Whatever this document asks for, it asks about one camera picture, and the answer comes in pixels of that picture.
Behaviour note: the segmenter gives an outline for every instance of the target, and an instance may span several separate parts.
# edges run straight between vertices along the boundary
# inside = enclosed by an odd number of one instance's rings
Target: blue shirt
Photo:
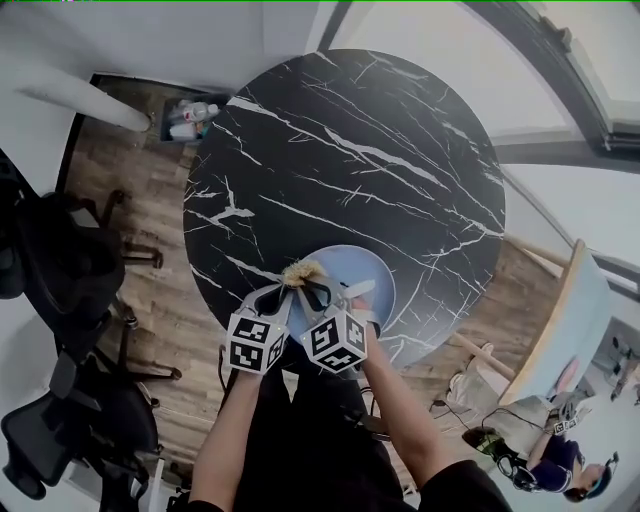
[[[553,436],[544,450],[542,460],[531,470],[541,489],[564,492],[571,485],[573,464],[578,459],[584,464],[578,443],[567,441],[564,436]]]

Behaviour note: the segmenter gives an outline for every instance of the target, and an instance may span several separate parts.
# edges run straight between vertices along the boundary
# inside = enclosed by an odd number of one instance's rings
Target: black and white marker cube
[[[303,333],[300,340],[309,360],[332,373],[367,358],[365,327],[344,310]]]
[[[286,325],[234,313],[227,329],[227,363],[263,375],[284,352],[288,336]]]

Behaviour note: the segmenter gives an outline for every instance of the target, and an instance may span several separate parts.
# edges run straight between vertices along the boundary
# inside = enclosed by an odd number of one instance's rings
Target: chair wheel
[[[125,319],[124,323],[127,324],[127,327],[132,331],[135,331],[140,326],[140,323],[138,322],[138,318],[135,316],[133,318],[129,317]]]
[[[153,258],[153,268],[162,268],[163,265],[164,257],[162,256],[162,253],[156,254],[156,256]]]
[[[113,198],[115,199],[116,204],[122,204],[125,200],[125,194],[122,190],[114,190]]]

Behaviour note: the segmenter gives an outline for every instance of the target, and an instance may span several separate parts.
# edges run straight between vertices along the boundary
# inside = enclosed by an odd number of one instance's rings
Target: white pillar
[[[136,132],[144,132],[151,125],[142,112],[73,75],[45,64],[22,63],[21,67],[21,83],[16,92]]]

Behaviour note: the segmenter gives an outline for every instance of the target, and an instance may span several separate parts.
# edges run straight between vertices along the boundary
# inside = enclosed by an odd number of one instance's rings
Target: black pants
[[[293,401],[282,367],[299,375]],[[231,374],[222,407],[237,375]],[[386,449],[349,419],[361,414],[366,408],[356,381],[320,373],[302,347],[290,344],[260,386],[234,510],[283,504],[300,486],[318,482],[321,488],[319,482],[327,478],[369,479],[385,494],[401,498]]]

